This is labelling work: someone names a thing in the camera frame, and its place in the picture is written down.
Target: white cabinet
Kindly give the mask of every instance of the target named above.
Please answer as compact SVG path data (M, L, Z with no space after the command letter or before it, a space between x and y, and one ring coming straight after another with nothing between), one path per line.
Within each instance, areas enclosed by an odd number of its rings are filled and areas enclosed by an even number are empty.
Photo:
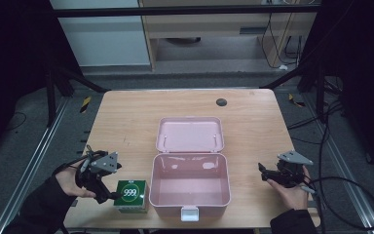
M51 3L54 9L138 7L136 0L51 0ZM59 18L59 22L83 70L150 65L141 17Z

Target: box latch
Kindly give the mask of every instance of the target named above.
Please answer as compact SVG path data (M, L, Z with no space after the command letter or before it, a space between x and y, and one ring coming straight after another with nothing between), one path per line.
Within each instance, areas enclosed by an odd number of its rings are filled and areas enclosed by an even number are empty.
M199 208L195 206L185 206L181 208L181 221L198 221Z

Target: pink plastic box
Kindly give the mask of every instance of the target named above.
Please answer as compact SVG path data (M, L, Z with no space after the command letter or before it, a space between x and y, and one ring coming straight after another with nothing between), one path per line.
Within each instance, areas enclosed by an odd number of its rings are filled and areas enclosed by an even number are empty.
M221 122L215 117L160 121L159 155L154 158L150 203L162 217L183 221L222 216L230 203Z

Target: wooden table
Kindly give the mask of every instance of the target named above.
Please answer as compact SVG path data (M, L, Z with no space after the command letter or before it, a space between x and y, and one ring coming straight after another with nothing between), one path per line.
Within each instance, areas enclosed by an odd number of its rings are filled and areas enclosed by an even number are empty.
M225 98L227 105L216 101ZM293 149L271 90L111 91L99 107L88 144L93 150L118 151L123 165L103 178L110 191L119 179L144 179L150 184L160 119L175 116L214 116L221 120L228 160L232 201L220 218L182 222L160 218L152 206L148 214L120 214L109 200L78 199L65 226L86 228L255 228L286 208L280 196L262 181L257 163L274 170L277 155ZM311 211L316 225L318 214Z

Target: printed number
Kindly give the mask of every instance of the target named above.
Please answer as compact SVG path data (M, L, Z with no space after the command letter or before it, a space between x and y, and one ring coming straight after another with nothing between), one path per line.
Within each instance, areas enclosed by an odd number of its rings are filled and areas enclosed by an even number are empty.
M124 189L124 196L126 197L136 196L136 189Z

